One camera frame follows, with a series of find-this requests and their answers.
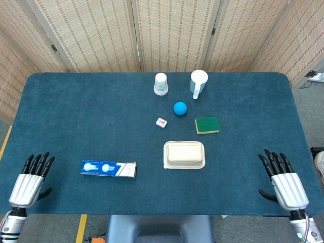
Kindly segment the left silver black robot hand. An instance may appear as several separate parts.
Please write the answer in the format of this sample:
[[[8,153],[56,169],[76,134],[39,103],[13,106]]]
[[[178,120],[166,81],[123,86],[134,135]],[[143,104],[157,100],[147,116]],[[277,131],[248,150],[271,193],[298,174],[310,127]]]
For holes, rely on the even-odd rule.
[[[36,156],[32,154],[28,157],[11,192],[9,198],[11,206],[29,208],[52,192],[52,188],[41,192],[44,180],[55,160],[54,156],[48,158],[49,154],[49,152],[46,152]]]

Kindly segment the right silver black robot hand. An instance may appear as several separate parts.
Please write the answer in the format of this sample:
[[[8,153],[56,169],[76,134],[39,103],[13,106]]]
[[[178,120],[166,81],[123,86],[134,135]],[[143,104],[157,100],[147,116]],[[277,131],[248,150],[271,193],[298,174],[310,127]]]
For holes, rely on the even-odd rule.
[[[275,194],[260,189],[259,193],[267,200],[278,203],[286,211],[303,210],[309,204],[308,197],[298,174],[283,153],[277,154],[265,149],[267,157],[259,154]]]

